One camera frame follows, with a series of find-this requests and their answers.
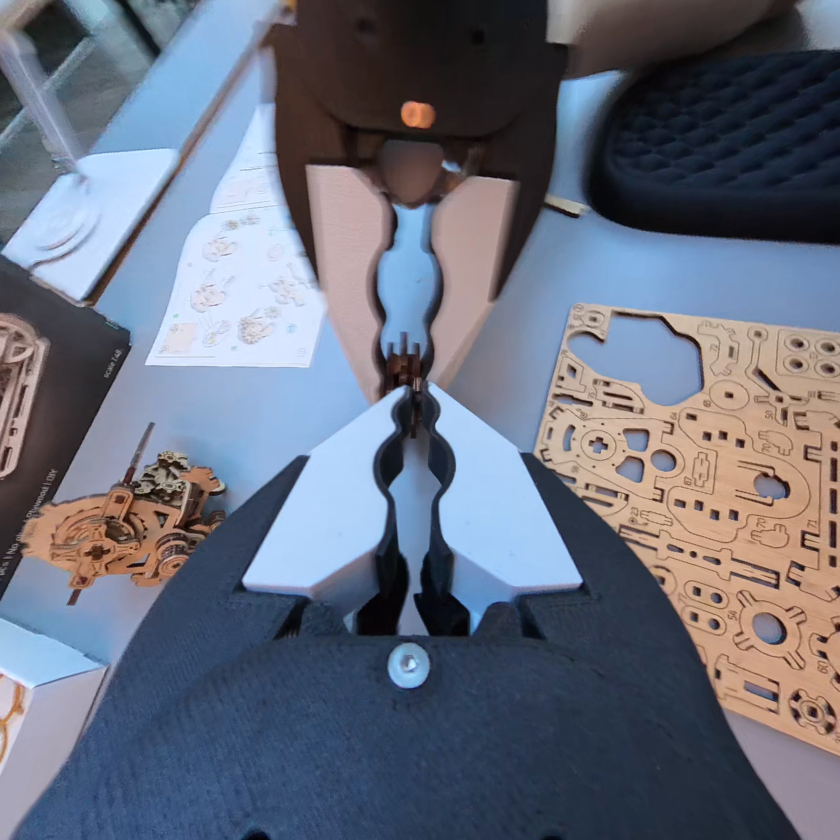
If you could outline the white instruction booklet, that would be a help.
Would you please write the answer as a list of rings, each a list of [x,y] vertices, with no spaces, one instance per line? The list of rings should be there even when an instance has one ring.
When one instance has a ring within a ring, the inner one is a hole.
[[[305,369],[324,303],[282,192],[276,111],[258,105],[185,239],[152,366]]]

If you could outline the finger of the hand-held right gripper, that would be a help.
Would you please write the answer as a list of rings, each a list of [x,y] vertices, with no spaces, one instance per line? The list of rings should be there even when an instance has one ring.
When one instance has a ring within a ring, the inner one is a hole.
[[[434,353],[427,378],[449,387],[497,295],[518,183],[468,177],[439,203],[431,243],[442,272],[440,301],[430,323]]]
[[[352,167],[309,164],[306,174],[318,283],[341,349],[373,404],[385,392],[377,270],[392,243],[392,205]]]

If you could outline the black padded cushion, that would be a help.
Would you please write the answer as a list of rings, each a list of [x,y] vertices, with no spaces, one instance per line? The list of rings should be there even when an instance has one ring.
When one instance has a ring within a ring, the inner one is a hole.
[[[657,67],[609,106],[587,192],[630,228],[837,245],[838,51]]]

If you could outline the black model kit box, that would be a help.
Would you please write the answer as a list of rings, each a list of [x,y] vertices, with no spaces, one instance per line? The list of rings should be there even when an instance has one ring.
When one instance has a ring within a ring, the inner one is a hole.
[[[1,594],[25,522],[56,494],[130,351],[130,333],[1,257]]]

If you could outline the wooden three-ring plate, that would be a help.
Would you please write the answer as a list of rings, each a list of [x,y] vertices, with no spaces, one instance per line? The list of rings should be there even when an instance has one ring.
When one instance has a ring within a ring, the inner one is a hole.
[[[424,367],[424,355],[421,352],[419,342],[411,344],[410,352],[407,354],[407,380],[413,392],[412,417],[409,427],[411,439],[417,437],[418,429],[423,421],[424,403],[423,393],[425,390],[426,372]]]

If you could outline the person's right hand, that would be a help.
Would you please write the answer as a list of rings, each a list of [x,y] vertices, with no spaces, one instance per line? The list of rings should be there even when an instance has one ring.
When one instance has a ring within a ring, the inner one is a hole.
[[[377,159],[384,192],[405,207],[428,203],[441,192],[444,156],[438,143],[387,140]]]

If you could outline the partly built wooden model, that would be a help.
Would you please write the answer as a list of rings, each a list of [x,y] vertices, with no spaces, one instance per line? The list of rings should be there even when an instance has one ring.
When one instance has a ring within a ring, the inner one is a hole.
[[[128,575],[138,587],[170,580],[196,547],[225,519],[204,512],[225,484],[205,466],[171,450],[139,472],[154,431],[149,423],[123,478],[101,495],[40,506],[19,537],[22,556],[69,574],[68,606],[109,575]]]

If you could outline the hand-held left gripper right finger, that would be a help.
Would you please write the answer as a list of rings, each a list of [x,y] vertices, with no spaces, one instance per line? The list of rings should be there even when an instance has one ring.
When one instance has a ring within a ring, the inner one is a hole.
[[[416,609],[432,636],[468,636],[488,607],[583,584],[520,450],[434,384],[422,395],[439,483]]]

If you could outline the wooden gear assembly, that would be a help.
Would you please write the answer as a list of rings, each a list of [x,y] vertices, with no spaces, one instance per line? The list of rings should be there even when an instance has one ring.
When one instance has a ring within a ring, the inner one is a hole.
[[[400,332],[398,345],[388,343],[385,358],[384,394],[407,386],[414,391],[421,388],[423,358],[420,344],[409,340],[407,332]]]

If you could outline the white stand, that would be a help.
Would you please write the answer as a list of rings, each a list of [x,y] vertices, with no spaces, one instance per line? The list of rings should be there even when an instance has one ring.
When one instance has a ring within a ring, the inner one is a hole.
[[[82,303],[137,228],[175,169],[174,149],[81,155],[77,137],[31,39],[2,29],[2,71],[36,126],[58,178],[3,256],[41,285]]]

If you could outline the person's right forearm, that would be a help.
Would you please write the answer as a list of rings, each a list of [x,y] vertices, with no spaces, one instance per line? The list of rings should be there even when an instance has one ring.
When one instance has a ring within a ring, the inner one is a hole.
[[[546,40],[569,49],[565,76],[635,70],[708,52],[795,1],[548,1]]]

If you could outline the pile of rubber bands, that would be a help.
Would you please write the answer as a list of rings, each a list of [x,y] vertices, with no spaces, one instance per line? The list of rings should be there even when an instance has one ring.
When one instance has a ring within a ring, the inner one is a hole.
[[[1,674],[1,763],[11,749],[26,712],[28,689]]]

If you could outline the white cardboard box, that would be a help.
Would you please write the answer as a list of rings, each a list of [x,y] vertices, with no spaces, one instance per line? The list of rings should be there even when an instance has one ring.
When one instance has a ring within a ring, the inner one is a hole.
[[[28,689],[2,762],[2,792],[47,785],[76,747],[107,666],[52,637],[1,621],[1,674]]]

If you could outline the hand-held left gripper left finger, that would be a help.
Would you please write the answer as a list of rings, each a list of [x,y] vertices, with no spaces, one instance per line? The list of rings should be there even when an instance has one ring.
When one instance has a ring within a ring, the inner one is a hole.
[[[395,636],[408,589],[390,492],[404,466],[411,389],[399,386],[306,457],[248,567],[252,592],[355,615],[361,635]]]

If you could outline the laser-cut wooden parts sheet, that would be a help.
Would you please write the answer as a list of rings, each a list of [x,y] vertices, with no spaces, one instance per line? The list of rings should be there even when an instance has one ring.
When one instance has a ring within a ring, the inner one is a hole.
[[[693,342],[662,406],[570,349],[619,317]],[[576,303],[533,453],[635,552],[721,705],[838,755],[838,332]]]

